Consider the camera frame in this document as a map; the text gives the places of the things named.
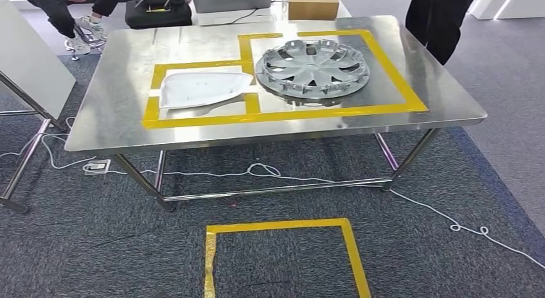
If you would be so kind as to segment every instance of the gray carpet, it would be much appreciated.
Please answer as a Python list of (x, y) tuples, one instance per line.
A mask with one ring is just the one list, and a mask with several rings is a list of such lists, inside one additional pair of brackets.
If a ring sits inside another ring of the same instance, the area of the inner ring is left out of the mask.
[[(411, 0), (341, 0), (354, 17), (394, 15), (404, 22)], [(74, 16), (89, 5), (70, 6)], [(104, 20), (112, 30), (125, 29), (125, 6), (120, 4)], [(62, 37), (40, 10), (23, 15), (42, 35), (52, 51), (65, 55)], [(467, 16), (462, 38), (447, 69), (487, 110), (490, 119), (468, 133), (514, 194), (528, 216), (545, 233), (545, 180), (541, 153), (545, 132), (542, 88), (545, 78), (545, 19), (479, 21)]]
[[(98, 61), (61, 57), (78, 79), (64, 117), (78, 110)], [(3, 120), (2, 152), (14, 151), (38, 127)], [(418, 132), (386, 135), (405, 155)], [(55, 162), (81, 156), (53, 142)], [(169, 152), (167, 171), (244, 171), (259, 160), (295, 177), (353, 179), (386, 173), (369, 136), (225, 146)], [(141, 169), (156, 154), (129, 156)], [(2, 160), (5, 186), (15, 164)], [(165, 192), (277, 186), (256, 177), (180, 177)], [(446, 130), (415, 162), (399, 192), (431, 204), (463, 225), (485, 225), (492, 237), (545, 261), (545, 240), (462, 129)], [(28, 215), (0, 210), (0, 297), (202, 297), (204, 237), (209, 224), (346, 217), (374, 298), (545, 297), (545, 270), (485, 238), (452, 232), (450, 222), (374, 189), (335, 188), (279, 195), (197, 200), (162, 211), (128, 177), (52, 170), (44, 149), (33, 158), (14, 199)], [(220, 234), (217, 297), (356, 297), (338, 229)]]

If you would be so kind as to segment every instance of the yellow tape square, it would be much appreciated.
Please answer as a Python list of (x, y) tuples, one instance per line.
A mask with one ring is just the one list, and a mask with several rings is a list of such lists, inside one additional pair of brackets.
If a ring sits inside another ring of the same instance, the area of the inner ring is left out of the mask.
[(267, 231), (271, 229), (298, 229), (304, 227), (335, 227), (340, 226), (343, 232), (344, 243), (348, 251), (350, 266), (354, 274), (354, 281), (360, 298), (370, 298), (371, 292), (365, 279), (363, 265), (359, 257), (354, 233), (347, 218), (294, 220), (263, 223), (242, 223), (227, 225), (209, 225), (206, 227), (206, 250), (204, 256), (204, 298), (215, 298), (213, 277), (213, 262), (216, 254), (217, 234), (227, 232)]
[[(348, 107), (321, 110), (298, 110), (290, 112), (260, 112), (259, 97), (244, 96), (246, 102), (246, 113), (225, 116), (206, 116), (196, 118), (159, 118), (159, 97), (149, 97), (146, 109), (142, 118), (142, 125), (145, 128), (176, 128), (206, 125), (225, 125), (231, 123), (256, 123), (264, 121), (283, 121), (292, 119), (332, 118), (377, 114), (397, 114), (403, 112), (422, 112), (427, 107), (420, 100), (413, 88), (405, 81), (387, 54), (382, 50), (380, 44), (375, 40), (373, 34), (368, 30), (335, 30), (335, 31), (306, 31), (298, 33), (299, 37), (322, 37), (322, 36), (343, 36), (359, 35), (369, 47), (379, 64), (405, 99), (405, 103), (392, 103), (383, 105), (368, 105), (362, 107)], [(224, 60), (215, 62), (194, 62), (185, 64), (163, 64), (156, 65), (152, 78), (151, 89), (158, 89), (166, 76), (168, 70), (193, 69), (202, 67), (240, 66), (242, 72), (254, 75), (254, 62), (251, 48), (252, 39), (268, 39), (283, 37), (279, 33), (265, 33), (252, 35), (239, 35), (240, 60)]]

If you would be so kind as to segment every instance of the person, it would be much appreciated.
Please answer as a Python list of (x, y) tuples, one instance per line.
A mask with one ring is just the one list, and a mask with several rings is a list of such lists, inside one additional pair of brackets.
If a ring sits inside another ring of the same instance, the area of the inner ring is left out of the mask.
[(96, 39), (107, 40), (108, 34), (101, 23), (102, 17), (109, 16), (120, 0), (97, 0), (89, 15), (72, 18), (68, 11), (71, 3), (82, 3), (85, 0), (28, 0), (29, 3), (44, 10), (49, 17), (49, 22), (64, 35), (68, 45), (75, 49), (77, 54), (83, 55), (91, 52), (91, 47), (83, 41), (81, 36), (74, 31), (74, 24), (90, 31)]
[(412, 0), (405, 27), (444, 65), (460, 41), (460, 27), (472, 2)]

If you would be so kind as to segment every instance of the black bag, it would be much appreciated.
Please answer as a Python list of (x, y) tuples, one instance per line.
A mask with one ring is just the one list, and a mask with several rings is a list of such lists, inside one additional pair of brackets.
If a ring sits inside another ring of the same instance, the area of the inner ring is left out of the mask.
[(191, 8), (185, 0), (133, 0), (125, 5), (125, 22), (132, 29), (189, 26)]

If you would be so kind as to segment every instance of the sneaker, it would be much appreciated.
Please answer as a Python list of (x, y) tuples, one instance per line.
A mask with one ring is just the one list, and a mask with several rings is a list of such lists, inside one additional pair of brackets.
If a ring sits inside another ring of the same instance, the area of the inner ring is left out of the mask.
[(85, 55), (91, 52), (91, 47), (87, 43), (85, 43), (85, 41), (83, 41), (83, 39), (78, 34), (76, 34), (76, 37), (74, 38), (67, 37), (66, 40), (66, 45), (69, 48), (73, 48), (76, 51), (75, 53), (78, 55)]
[(75, 21), (79, 27), (90, 31), (96, 39), (104, 41), (108, 40), (108, 33), (106, 33), (106, 30), (104, 29), (104, 25), (102, 25), (102, 23), (91, 22), (88, 15), (78, 17), (75, 19)]

